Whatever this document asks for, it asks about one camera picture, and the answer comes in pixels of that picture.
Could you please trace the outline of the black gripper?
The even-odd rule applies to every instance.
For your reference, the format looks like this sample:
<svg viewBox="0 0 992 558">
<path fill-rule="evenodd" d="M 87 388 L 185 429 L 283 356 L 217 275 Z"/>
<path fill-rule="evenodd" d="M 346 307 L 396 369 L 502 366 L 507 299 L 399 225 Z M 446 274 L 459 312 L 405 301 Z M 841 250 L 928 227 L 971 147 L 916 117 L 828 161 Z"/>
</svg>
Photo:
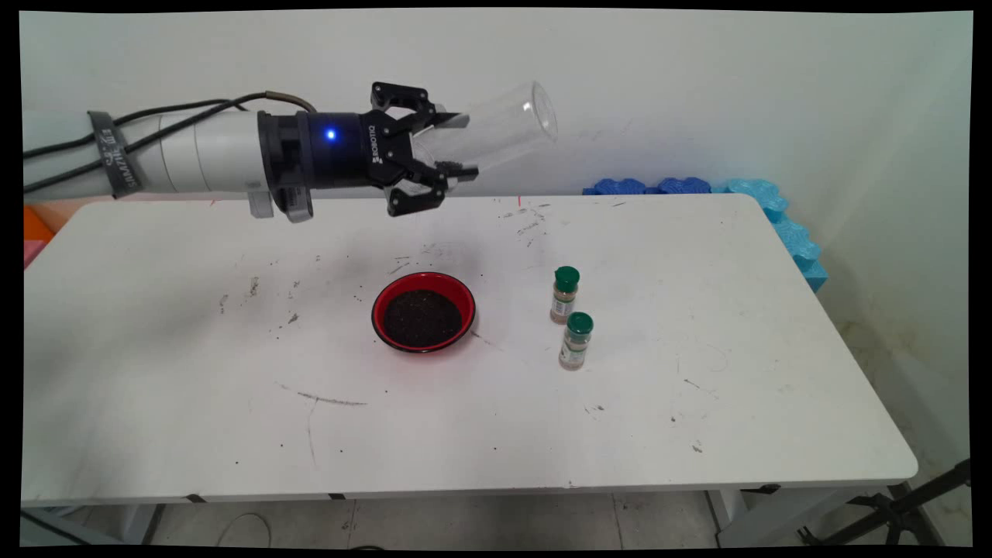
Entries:
<svg viewBox="0 0 992 558">
<path fill-rule="evenodd" d="M 439 208 L 454 184 L 481 171 L 454 161 L 412 160 L 407 133 L 465 129 L 470 116 L 447 111 L 424 88 L 373 82 L 374 111 L 257 114 L 263 173 L 270 193 L 285 188 L 385 188 L 392 218 Z M 406 109 L 399 120 L 389 109 Z"/>
</svg>

